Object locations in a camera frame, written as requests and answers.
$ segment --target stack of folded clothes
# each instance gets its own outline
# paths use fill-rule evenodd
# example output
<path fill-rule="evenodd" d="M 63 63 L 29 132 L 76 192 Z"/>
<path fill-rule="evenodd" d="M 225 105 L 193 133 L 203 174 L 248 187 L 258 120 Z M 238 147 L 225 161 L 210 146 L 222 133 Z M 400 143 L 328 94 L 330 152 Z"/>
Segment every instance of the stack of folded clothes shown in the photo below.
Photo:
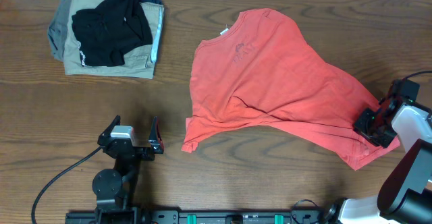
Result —
<path fill-rule="evenodd" d="M 61 0 L 49 25 L 66 75 L 153 78 L 163 24 L 160 0 Z"/>

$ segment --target red shirt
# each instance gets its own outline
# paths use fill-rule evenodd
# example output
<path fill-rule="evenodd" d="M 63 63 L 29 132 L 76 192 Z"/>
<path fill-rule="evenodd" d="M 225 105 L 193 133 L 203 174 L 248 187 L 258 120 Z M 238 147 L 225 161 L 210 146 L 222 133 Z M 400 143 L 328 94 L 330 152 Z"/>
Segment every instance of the red shirt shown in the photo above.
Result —
<path fill-rule="evenodd" d="M 183 151 L 219 132 L 268 125 L 336 152 L 353 169 L 399 146 L 375 147 L 352 124 L 377 99 L 351 75 L 325 63 L 296 23 L 272 9 L 240 13 L 223 35 L 196 49 L 190 79 L 193 116 Z"/>

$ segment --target wooden surface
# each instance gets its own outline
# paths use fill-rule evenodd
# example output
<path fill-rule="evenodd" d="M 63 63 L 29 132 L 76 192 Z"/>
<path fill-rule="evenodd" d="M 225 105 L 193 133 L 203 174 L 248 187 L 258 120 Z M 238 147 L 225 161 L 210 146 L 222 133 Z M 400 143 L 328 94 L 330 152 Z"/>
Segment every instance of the wooden surface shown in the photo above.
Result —
<path fill-rule="evenodd" d="M 256 127 L 218 134 L 193 154 L 180 151 L 192 114 L 194 51 L 240 11 L 270 7 L 293 18 L 326 62 L 380 97 L 394 78 L 432 69 L 432 0 L 163 1 L 160 60 L 154 80 L 143 80 L 65 76 L 47 41 L 59 0 L 0 0 L 0 223 L 29 223 L 41 188 L 94 150 L 117 114 L 141 142 L 151 118 L 161 119 L 165 154 L 142 164 L 136 191 L 145 206 L 281 209 L 302 198 L 326 205 L 378 193 L 401 148 L 353 171 L 306 140 Z M 432 107 L 431 77 L 414 80 L 418 101 Z M 92 210 L 92 179 L 113 163 L 98 153 L 60 178 L 39 202 L 38 222 L 64 223 L 69 210 Z"/>

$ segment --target green tape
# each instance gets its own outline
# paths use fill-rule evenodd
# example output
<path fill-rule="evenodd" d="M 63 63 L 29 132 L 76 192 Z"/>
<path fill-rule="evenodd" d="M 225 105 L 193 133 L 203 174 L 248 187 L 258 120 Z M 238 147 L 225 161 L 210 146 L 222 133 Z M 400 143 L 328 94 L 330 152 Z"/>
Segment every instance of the green tape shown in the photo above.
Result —
<path fill-rule="evenodd" d="M 284 224 L 284 216 L 275 215 L 275 224 Z"/>
<path fill-rule="evenodd" d="M 188 224 L 196 224 L 196 215 L 188 215 Z"/>

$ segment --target light blue fabric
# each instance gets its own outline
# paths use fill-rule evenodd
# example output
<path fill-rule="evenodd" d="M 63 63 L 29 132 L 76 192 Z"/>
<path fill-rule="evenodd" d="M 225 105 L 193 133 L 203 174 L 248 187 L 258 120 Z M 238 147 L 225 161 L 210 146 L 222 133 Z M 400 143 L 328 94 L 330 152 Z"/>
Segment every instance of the light blue fabric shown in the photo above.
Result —
<path fill-rule="evenodd" d="M 162 25 L 163 25 L 163 9 L 159 10 L 159 23 L 157 24 L 157 31 L 155 39 L 153 40 L 153 46 L 151 47 L 150 60 L 151 63 L 156 65 L 157 62 L 157 52 L 159 50 L 159 41 L 162 35 Z"/>

